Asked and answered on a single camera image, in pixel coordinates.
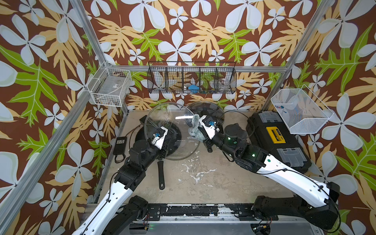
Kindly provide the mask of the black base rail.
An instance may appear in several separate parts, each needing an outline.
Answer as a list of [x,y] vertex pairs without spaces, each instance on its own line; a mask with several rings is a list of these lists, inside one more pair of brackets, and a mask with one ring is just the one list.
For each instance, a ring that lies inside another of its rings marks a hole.
[[145,209],[141,209],[136,220],[161,221],[162,217],[193,217],[193,218],[220,218],[230,216],[240,221],[267,222],[279,220],[276,215],[267,216],[261,212],[252,210],[250,203],[230,204],[165,204],[150,203]]

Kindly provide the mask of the black yellow toolbox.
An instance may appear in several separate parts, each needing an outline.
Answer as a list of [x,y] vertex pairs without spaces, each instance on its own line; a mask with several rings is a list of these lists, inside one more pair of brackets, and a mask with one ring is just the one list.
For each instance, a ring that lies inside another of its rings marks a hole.
[[247,120],[246,131],[251,144],[302,174],[308,172],[311,160],[277,112],[254,113]]

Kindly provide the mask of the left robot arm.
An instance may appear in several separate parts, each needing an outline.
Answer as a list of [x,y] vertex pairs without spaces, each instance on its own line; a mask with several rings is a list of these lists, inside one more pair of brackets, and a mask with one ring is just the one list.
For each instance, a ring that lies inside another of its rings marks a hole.
[[73,232],[74,235],[101,235],[110,224],[121,205],[132,195],[146,177],[146,170],[158,161],[159,189],[165,188],[163,159],[176,142],[176,134],[160,129],[151,140],[138,140],[129,149],[129,158],[115,174],[107,195],[101,200],[84,223]]

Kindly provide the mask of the green microfibre cloth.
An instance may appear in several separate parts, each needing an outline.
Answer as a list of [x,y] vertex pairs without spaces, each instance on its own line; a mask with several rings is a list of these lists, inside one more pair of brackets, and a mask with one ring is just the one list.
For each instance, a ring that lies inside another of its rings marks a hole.
[[192,127],[188,129],[189,139],[195,139],[200,142],[205,140],[204,134],[199,130],[200,127],[200,116],[198,114],[194,114],[192,117]]

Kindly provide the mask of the white mesh basket right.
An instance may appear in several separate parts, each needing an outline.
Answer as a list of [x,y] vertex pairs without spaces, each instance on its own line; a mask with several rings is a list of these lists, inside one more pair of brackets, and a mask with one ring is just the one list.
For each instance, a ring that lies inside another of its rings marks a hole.
[[281,89],[272,97],[271,102],[293,135],[317,134],[334,115],[306,85]]

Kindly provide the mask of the small pan with lid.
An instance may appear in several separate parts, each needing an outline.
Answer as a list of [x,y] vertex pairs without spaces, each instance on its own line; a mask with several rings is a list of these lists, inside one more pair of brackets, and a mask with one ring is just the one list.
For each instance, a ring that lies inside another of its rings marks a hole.
[[[189,104],[187,108],[191,110],[193,114],[198,114],[199,116],[211,116],[220,131],[223,131],[223,123],[225,119],[224,111],[217,104],[208,101],[199,101]],[[188,111],[185,112],[186,116],[192,116],[193,114]]]

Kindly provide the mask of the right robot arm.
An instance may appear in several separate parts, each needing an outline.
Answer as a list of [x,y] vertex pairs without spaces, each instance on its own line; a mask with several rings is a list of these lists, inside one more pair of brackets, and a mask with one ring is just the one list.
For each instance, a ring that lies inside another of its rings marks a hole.
[[277,215],[301,217],[328,233],[341,221],[337,206],[340,186],[334,182],[314,180],[285,165],[265,150],[249,144],[247,133],[238,124],[232,124],[221,133],[214,121],[201,125],[211,145],[230,156],[241,168],[265,176],[289,189],[295,196],[270,198],[258,196],[253,211],[260,219]]

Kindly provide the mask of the glass pot lid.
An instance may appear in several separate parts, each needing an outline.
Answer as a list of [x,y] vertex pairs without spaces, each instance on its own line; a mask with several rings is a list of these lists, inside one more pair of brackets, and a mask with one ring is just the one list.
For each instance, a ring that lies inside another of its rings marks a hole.
[[167,102],[154,107],[146,116],[145,138],[160,151],[160,158],[180,161],[192,156],[199,141],[189,135],[193,112],[179,103]]

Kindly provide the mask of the black power adapter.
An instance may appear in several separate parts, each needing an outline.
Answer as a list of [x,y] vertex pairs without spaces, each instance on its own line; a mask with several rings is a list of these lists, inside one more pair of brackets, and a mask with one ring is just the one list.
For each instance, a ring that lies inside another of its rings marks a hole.
[[115,156],[124,155],[125,149],[126,149],[126,144],[127,144],[127,137],[117,137],[117,139],[115,141],[115,147],[114,147],[113,154]]

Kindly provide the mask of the large black frying pan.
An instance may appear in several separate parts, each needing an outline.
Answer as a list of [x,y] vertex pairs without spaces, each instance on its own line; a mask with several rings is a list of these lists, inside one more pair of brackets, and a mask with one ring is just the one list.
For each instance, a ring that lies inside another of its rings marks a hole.
[[155,121],[155,120],[146,120],[146,117],[140,119],[142,129],[137,133],[136,140],[146,140],[151,147],[151,157],[157,160],[158,166],[158,180],[159,180],[159,189],[165,189],[165,174],[164,174],[164,160],[169,156],[159,156],[160,150],[151,144],[153,133],[157,130],[158,127],[164,126],[168,129],[168,134],[176,134],[176,151],[181,145],[182,132],[180,128],[171,121]]

